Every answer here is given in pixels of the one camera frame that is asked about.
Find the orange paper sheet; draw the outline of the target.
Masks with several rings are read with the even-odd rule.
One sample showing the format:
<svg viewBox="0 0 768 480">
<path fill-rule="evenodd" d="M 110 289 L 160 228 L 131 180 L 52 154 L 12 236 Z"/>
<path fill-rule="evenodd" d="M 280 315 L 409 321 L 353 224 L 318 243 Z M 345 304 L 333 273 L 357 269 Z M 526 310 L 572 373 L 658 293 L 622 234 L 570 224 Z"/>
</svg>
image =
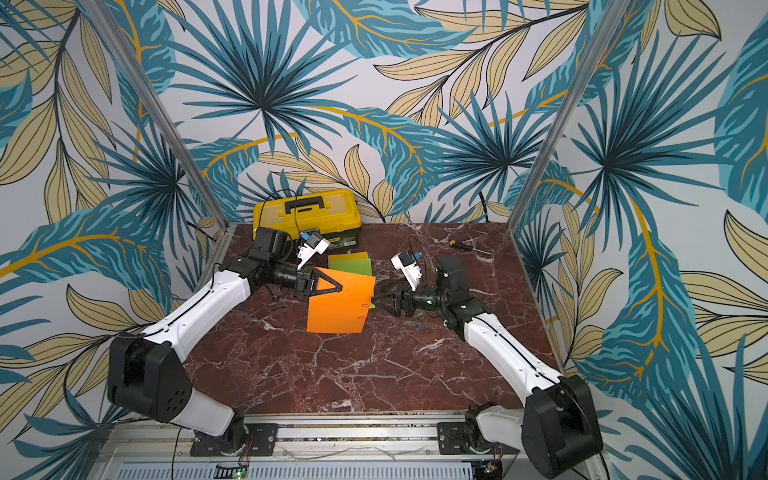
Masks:
<svg viewBox="0 0 768 480">
<path fill-rule="evenodd" d="M 375 278 L 325 268 L 316 269 L 323 269 L 339 280 L 343 290 L 341 293 L 309 297 L 307 331 L 318 334 L 361 333 L 370 310 Z"/>
</svg>

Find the lime green paper sheet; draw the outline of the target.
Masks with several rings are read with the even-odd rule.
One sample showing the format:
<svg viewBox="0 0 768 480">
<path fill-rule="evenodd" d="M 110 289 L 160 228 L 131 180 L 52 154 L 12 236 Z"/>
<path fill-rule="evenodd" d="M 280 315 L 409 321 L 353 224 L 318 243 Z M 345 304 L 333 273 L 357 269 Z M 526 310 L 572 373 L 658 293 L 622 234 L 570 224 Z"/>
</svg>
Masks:
<svg viewBox="0 0 768 480">
<path fill-rule="evenodd" d="M 328 268 L 330 270 L 351 273 L 363 276 L 372 276 L 372 263 L 369 258 L 365 259 L 328 259 Z"/>
</svg>

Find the yellow paper sheet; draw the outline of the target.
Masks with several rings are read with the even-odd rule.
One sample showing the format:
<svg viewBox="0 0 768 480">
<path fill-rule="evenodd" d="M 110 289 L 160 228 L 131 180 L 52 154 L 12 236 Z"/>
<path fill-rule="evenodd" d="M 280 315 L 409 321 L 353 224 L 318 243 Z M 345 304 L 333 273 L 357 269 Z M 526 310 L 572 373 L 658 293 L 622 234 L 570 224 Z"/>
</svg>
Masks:
<svg viewBox="0 0 768 480">
<path fill-rule="evenodd" d="M 367 252 L 354 252 L 345 254 L 335 254 L 328 256 L 329 263 L 345 262 L 345 261 L 362 261 L 369 258 Z"/>
</svg>

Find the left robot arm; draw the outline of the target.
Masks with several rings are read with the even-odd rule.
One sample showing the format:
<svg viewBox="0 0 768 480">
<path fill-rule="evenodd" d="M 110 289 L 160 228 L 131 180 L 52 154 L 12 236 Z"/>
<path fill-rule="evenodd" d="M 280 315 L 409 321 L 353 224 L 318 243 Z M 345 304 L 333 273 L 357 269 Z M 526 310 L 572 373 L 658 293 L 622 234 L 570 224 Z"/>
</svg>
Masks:
<svg viewBox="0 0 768 480">
<path fill-rule="evenodd" d="M 257 228 L 250 248 L 215 269 L 179 308 L 137 334 L 115 337 L 109 348 L 108 400 L 159 423 L 189 429 L 216 452 L 244 451 L 249 439 L 243 415 L 196 390 L 183 363 L 220 320 L 261 287 L 318 295 L 318 282 L 327 276 L 305 266 L 329 246 L 316 231 L 291 241 L 283 231 Z"/>
</svg>

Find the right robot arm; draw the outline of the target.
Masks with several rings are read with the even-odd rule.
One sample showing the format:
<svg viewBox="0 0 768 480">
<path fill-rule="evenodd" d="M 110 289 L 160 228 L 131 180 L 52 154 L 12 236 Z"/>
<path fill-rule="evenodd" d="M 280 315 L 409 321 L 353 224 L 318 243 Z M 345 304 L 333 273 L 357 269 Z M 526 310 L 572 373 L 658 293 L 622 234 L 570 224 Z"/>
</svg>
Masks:
<svg viewBox="0 0 768 480">
<path fill-rule="evenodd" d="M 586 382 L 562 375 L 518 341 L 486 304 L 472 296 L 459 258 L 437 258 L 430 284 L 421 281 L 417 254 L 396 254 L 391 263 L 404 278 L 377 292 L 373 304 L 395 317 L 411 317 L 418 311 L 437 314 L 490 362 L 523 405 L 516 412 L 486 403 L 468 409 L 460 423 L 439 424 L 442 454 L 522 451 L 547 479 L 602 454 L 604 443 Z"/>
</svg>

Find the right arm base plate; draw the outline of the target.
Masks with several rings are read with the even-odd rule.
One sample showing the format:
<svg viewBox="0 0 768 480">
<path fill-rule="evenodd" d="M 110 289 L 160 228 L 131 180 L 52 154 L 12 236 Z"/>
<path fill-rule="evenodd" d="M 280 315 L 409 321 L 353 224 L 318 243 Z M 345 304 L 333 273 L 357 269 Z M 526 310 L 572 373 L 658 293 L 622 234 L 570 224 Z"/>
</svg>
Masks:
<svg viewBox="0 0 768 480">
<path fill-rule="evenodd" d="M 441 455 L 491 455 L 493 453 L 517 453 L 518 449 L 509 445 L 490 442 L 471 422 L 439 422 L 437 441 Z"/>
</svg>

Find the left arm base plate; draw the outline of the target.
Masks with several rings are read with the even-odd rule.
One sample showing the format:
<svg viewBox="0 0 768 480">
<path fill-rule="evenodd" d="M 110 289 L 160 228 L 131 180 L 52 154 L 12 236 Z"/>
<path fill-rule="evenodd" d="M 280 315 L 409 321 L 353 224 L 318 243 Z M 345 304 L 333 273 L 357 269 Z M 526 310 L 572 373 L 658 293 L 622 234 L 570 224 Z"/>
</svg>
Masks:
<svg viewBox="0 0 768 480">
<path fill-rule="evenodd" d="M 196 432 L 190 449 L 192 457 L 269 457 L 277 440 L 276 423 L 237 423 L 221 436 Z"/>
</svg>

